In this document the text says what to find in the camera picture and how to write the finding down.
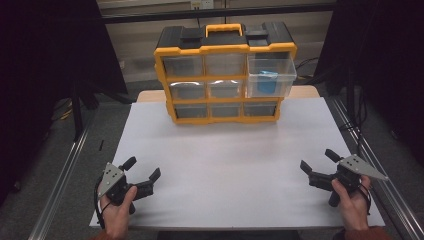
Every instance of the gray floor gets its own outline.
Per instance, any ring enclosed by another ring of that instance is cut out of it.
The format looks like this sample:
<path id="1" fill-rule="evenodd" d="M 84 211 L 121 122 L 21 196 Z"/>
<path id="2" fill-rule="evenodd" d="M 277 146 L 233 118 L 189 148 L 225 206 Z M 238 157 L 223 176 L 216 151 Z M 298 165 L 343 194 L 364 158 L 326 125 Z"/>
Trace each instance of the gray floor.
<path id="1" fill-rule="evenodd" d="M 155 81 L 130 83 L 130 96 L 136 98 L 141 89 L 160 88 Z M 320 94 L 326 96 L 323 86 L 318 86 Z M 93 111 L 85 110 L 85 119 L 94 116 L 87 133 L 84 146 L 74 168 L 71 171 L 63 197 L 54 209 L 54 218 L 50 228 L 45 232 L 45 239 L 87 239 L 95 235 L 98 229 L 88 227 L 93 213 L 93 187 L 105 163 L 112 161 L 130 107 L 116 103 L 105 96 L 99 96 L 100 107 Z M 331 98 L 326 98 L 329 108 L 335 115 Z M 419 193 L 424 192 L 424 168 L 411 156 L 409 149 L 392 138 L 390 127 L 384 119 L 368 104 L 368 118 L 362 131 L 372 150 L 377 155 L 384 169 L 396 185 L 399 192 L 421 222 L 424 220 L 424 199 Z M 56 184 L 68 154 L 73 147 L 74 127 L 72 116 L 55 121 L 51 126 L 49 137 L 36 156 L 31 171 L 22 179 L 22 190 L 9 194 L 0 208 L 0 239 L 28 239 L 40 214 Z M 347 132 L 342 132 L 352 152 L 355 144 Z M 381 189 L 375 186 L 374 200 L 386 222 L 386 231 L 393 239 L 412 239 L 409 237 L 397 213 L 388 203 Z M 300 230 L 302 239 L 331 239 L 338 229 Z M 129 239 L 156 239 L 156 232 L 134 230 Z"/>

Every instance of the blue object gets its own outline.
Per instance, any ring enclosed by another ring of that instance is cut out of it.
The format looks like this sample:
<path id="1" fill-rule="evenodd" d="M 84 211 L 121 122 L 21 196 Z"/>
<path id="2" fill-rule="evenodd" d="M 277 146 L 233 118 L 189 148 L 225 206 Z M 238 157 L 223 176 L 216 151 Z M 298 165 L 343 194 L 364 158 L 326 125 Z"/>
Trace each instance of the blue object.
<path id="1" fill-rule="evenodd" d="M 260 71 L 258 76 L 258 91 L 266 94 L 275 92 L 278 73 L 269 71 Z"/>

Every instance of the white table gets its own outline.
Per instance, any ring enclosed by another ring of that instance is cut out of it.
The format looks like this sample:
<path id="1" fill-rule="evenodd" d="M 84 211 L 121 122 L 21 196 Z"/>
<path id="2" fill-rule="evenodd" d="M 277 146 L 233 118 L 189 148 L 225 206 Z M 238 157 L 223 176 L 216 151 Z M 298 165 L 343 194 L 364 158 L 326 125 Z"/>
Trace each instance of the white table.
<path id="1" fill-rule="evenodd" d="M 286 99 L 275 123 L 176 125 L 164 102 L 131 107 L 113 164 L 138 162 L 128 182 L 162 176 L 154 195 L 134 202 L 130 227 L 152 230 L 260 230 L 342 226 L 330 192 L 300 169 L 332 174 L 325 155 L 349 150 L 323 98 Z M 373 203 L 370 225 L 384 222 Z M 90 226 L 98 226 L 93 215 Z"/>

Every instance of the storage organizer box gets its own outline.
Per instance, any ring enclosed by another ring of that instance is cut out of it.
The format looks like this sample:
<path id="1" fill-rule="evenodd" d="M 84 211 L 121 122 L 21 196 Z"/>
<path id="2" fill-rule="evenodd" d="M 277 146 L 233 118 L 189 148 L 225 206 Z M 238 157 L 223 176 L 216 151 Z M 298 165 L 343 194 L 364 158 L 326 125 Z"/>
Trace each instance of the storage organizer box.
<path id="1" fill-rule="evenodd" d="M 297 47 L 282 22 L 166 27 L 155 68 L 175 123 L 276 121 Z"/>

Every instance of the hand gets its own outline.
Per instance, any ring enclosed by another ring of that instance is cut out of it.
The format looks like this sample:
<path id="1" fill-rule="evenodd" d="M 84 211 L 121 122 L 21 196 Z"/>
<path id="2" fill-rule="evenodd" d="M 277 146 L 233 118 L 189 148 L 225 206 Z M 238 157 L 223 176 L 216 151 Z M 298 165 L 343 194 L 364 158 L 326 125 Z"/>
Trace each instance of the hand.
<path id="1" fill-rule="evenodd" d="M 110 199 L 104 195 L 100 199 L 100 206 L 103 209 L 103 219 L 105 221 L 106 233 L 113 239 L 125 239 L 128 234 L 129 208 L 137 194 L 137 187 L 131 187 L 125 194 L 124 202 L 120 206 L 110 203 Z"/>
<path id="2" fill-rule="evenodd" d="M 360 186 L 362 191 L 367 194 L 370 188 L 371 181 L 367 176 L 361 176 Z M 340 196 L 339 211 L 343 218 L 345 229 L 349 230 L 367 230 L 367 202 L 364 197 L 356 190 L 351 193 L 350 196 L 346 191 L 346 188 L 337 180 L 331 181 L 331 185 L 334 190 Z"/>

